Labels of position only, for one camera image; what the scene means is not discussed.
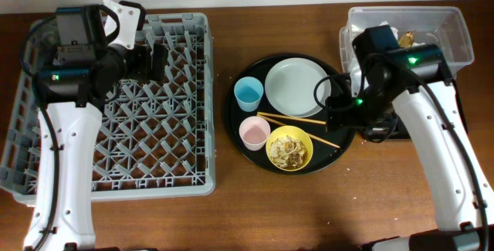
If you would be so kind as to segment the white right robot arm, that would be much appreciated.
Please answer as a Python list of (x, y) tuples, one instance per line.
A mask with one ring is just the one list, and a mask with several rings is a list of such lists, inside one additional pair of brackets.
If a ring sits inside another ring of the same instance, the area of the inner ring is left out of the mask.
[(328, 97), (327, 130), (363, 129), (395, 112), (418, 153), (435, 206), (436, 230), (381, 239), (363, 250), (491, 250), (493, 189), (465, 131), (455, 83), (434, 44), (402, 48), (389, 25), (352, 42), (361, 70), (356, 97)]

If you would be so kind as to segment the grey dishwasher rack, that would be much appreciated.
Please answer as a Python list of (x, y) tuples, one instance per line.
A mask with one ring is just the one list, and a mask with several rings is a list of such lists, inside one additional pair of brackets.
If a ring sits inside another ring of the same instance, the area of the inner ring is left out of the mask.
[(138, 45), (163, 53), (157, 81), (107, 94), (94, 151), (95, 202), (208, 195), (215, 188), (213, 54), (206, 15), (148, 15)]

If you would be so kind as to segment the clear plastic bin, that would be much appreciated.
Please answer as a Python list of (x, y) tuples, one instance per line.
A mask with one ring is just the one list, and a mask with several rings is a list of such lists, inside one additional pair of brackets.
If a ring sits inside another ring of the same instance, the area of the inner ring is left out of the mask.
[(414, 31), (413, 46), (439, 46), (452, 75), (475, 59), (467, 25), (456, 7), (353, 7), (348, 12), (347, 24), (340, 30), (340, 58), (345, 73), (348, 73), (348, 66), (354, 57), (354, 38), (383, 21), (398, 29), (398, 40), (405, 32)]

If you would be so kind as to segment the wooden chopstick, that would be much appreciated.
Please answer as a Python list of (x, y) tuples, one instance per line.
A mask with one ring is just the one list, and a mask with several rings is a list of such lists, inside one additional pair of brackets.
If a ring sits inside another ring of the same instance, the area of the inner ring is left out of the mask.
[[(267, 120), (268, 122), (271, 122), (271, 123), (274, 123), (274, 124), (278, 124), (279, 126), (285, 126), (285, 124), (284, 124), (284, 123), (282, 123), (282, 122), (280, 122), (280, 121), (276, 120), (276, 118), (273, 118), (273, 117), (266, 117), (266, 116), (258, 116), (258, 117), (261, 117), (261, 118), (263, 118), (263, 119)], [(314, 139), (314, 140), (317, 140), (317, 141), (319, 141), (319, 142), (321, 142), (321, 143), (324, 143), (324, 144), (326, 144), (326, 145), (329, 145), (329, 146), (331, 146), (331, 147), (334, 147), (334, 148), (340, 148), (340, 146), (339, 146), (339, 145), (334, 144), (334, 143), (332, 143), (332, 142), (330, 142), (330, 141), (327, 141), (327, 140), (325, 140), (325, 139), (322, 139), (321, 137), (317, 137), (316, 135), (308, 134), (308, 136), (309, 136), (310, 138)]]
[(311, 124), (320, 124), (320, 125), (326, 125), (326, 121), (324, 120), (314, 120), (314, 119), (309, 119), (309, 118), (303, 118), (303, 117), (291, 117), (291, 116), (286, 116), (282, 114), (271, 114), (271, 113), (266, 113), (266, 112), (257, 112), (258, 116), (266, 116), (266, 117), (273, 117), (273, 118), (279, 118), (279, 119), (286, 119), (286, 120), (296, 120), (300, 122), (307, 122)]

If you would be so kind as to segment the pink plastic cup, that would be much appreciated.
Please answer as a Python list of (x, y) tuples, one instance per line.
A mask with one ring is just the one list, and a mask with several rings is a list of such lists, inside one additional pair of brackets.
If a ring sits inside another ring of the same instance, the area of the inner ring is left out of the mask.
[(239, 126), (239, 136), (250, 151), (263, 148), (270, 134), (268, 121), (258, 116), (247, 117)]

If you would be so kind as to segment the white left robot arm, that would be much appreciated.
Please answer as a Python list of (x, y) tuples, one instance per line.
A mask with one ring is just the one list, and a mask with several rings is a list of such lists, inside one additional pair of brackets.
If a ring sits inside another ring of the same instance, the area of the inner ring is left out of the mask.
[(143, 77), (147, 60), (145, 46), (112, 44), (98, 57), (52, 59), (32, 78), (41, 155), (25, 250), (94, 248), (93, 156), (106, 95), (122, 79)]

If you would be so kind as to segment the light blue plastic cup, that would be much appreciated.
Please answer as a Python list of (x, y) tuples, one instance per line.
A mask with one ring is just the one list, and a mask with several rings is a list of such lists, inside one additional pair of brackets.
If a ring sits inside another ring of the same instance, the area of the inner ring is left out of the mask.
[(241, 110), (253, 112), (261, 102), (264, 94), (262, 83), (255, 77), (246, 76), (234, 85), (234, 95)]

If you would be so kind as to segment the round black tray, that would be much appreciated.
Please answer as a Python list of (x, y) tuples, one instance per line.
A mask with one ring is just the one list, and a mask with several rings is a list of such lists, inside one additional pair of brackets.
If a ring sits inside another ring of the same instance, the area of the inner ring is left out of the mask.
[[(255, 77), (259, 81), (263, 82), (266, 79), (266, 75), (269, 70), (278, 62), (288, 59), (288, 58), (304, 58), (314, 61), (323, 67), (323, 69), (328, 73), (328, 75), (336, 75), (337, 71), (329, 66), (327, 63), (314, 58), (312, 56), (303, 55), (299, 53), (283, 53), (274, 56), (268, 56), (264, 59), (261, 59), (251, 66), (248, 66), (245, 70), (240, 73), (240, 75), (236, 78), (237, 80), (251, 76)], [(317, 140), (313, 141), (313, 157), (311, 162), (302, 170), (297, 172), (284, 172), (281, 171), (269, 161), (266, 155), (265, 148), (262, 148), (259, 151), (250, 151), (242, 142), (239, 136), (239, 126), (244, 119), (250, 116), (255, 116), (256, 112), (245, 112), (240, 109), (235, 96), (234, 89), (230, 88), (225, 98), (225, 105), (223, 108), (223, 119), (225, 122), (225, 129), (228, 132), (228, 135), (234, 142), (235, 146), (238, 148), (242, 154), (249, 159), (252, 163), (263, 168), (267, 171), (272, 171), (277, 174), (283, 175), (304, 175), (309, 174), (315, 171), (322, 170), (327, 166), (334, 163), (338, 158), (340, 158), (344, 152), (349, 148), (354, 139), (355, 132), (348, 127), (341, 128), (336, 131), (328, 132), (323, 125), (319, 124), (310, 124), (303, 123), (294, 120), (284, 120), (281, 119), (280, 122), (301, 128), (308, 134), (316, 135), (317, 137), (321, 137), (327, 141), (330, 141), (334, 144), (340, 146), (340, 148), (334, 148), (324, 143), (321, 143)]]

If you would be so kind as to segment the gold snack wrapper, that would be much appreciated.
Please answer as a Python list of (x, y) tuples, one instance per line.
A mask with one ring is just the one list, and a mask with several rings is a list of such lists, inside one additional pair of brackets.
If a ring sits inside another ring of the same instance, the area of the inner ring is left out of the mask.
[(405, 32), (398, 40), (398, 45), (401, 48), (410, 48), (415, 44), (414, 31)]

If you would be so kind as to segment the grey round plate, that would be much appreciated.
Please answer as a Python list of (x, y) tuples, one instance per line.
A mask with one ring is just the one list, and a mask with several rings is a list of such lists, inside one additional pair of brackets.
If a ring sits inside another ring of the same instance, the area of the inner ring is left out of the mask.
[(310, 117), (322, 110), (315, 101), (314, 89), (328, 76), (322, 66), (304, 58), (288, 58), (267, 73), (265, 93), (271, 106), (291, 117)]

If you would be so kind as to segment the black rectangular tray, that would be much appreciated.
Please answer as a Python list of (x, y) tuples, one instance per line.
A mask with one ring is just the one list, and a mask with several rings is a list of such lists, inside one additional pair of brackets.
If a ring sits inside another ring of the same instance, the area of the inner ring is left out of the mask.
[(391, 115), (382, 121), (373, 123), (360, 131), (366, 141), (382, 143), (386, 140), (409, 140), (410, 135), (398, 115)]

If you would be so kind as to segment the food scraps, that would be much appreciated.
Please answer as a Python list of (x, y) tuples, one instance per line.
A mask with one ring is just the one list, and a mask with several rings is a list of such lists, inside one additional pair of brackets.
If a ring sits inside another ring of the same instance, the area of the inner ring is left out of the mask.
[(284, 135), (271, 143), (268, 155), (275, 166), (284, 170), (296, 170), (303, 166), (307, 149), (302, 141)]

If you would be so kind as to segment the yellow plastic bowl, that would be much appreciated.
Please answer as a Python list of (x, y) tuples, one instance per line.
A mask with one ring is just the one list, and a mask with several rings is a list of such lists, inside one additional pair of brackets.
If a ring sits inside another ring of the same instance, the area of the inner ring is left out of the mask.
[(311, 162), (313, 142), (301, 128), (282, 126), (269, 135), (265, 150), (275, 168), (284, 172), (297, 172)]

